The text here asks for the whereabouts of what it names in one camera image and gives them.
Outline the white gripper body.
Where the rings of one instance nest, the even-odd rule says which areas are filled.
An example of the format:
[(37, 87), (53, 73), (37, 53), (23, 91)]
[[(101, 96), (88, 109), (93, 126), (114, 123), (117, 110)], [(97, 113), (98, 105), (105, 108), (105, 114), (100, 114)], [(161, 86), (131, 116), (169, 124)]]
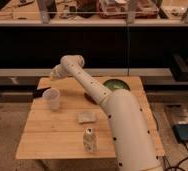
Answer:
[(52, 80), (55, 79), (63, 79), (65, 77), (65, 72), (61, 65), (56, 65), (52, 71), (50, 72), (50, 78)]

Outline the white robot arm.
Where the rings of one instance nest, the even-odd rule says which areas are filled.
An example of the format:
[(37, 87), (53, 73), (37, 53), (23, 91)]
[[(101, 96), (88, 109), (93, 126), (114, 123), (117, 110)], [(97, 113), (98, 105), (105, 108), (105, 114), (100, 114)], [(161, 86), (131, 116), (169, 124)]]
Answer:
[(51, 73), (52, 79), (73, 76), (106, 114), (119, 171), (163, 171), (151, 131), (135, 95), (125, 89), (111, 91), (84, 69), (81, 55), (66, 55)]

